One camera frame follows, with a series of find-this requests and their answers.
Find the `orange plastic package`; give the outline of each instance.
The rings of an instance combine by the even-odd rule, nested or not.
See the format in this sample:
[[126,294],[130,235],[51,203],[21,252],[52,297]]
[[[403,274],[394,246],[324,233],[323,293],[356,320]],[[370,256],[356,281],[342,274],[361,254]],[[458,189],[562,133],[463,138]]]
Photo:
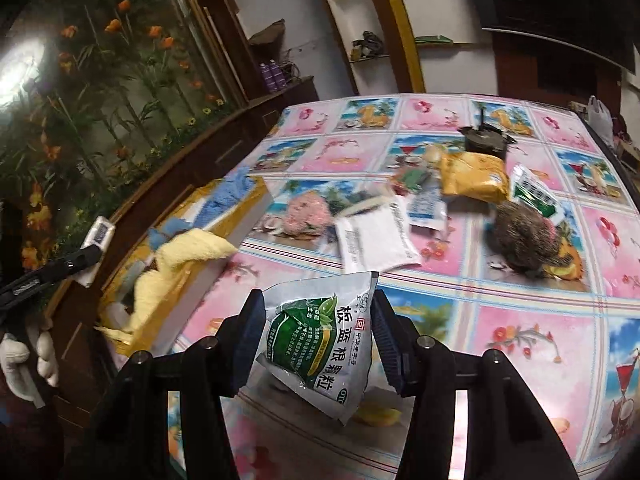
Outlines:
[[443,153],[440,161],[443,195],[464,195],[499,204],[507,199],[509,177],[504,162],[484,153]]

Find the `green packet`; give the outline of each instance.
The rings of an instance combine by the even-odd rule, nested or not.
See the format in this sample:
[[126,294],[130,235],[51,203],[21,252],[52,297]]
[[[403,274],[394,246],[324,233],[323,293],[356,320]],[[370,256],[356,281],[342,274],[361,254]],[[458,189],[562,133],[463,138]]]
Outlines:
[[367,386],[377,282],[377,272],[360,272],[280,283],[263,293],[269,326],[257,361],[343,424]]
[[564,220],[564,208],[552,191],[529,168],[516,164],[509,176],[509,200],[536,209],[557,226]]

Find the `television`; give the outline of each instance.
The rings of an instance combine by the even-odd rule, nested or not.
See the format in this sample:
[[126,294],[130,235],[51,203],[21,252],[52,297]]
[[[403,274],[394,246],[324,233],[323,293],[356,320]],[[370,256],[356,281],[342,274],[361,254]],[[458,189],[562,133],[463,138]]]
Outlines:
[[472,1],[484,30],[567,44],[635,73],[636,0]]

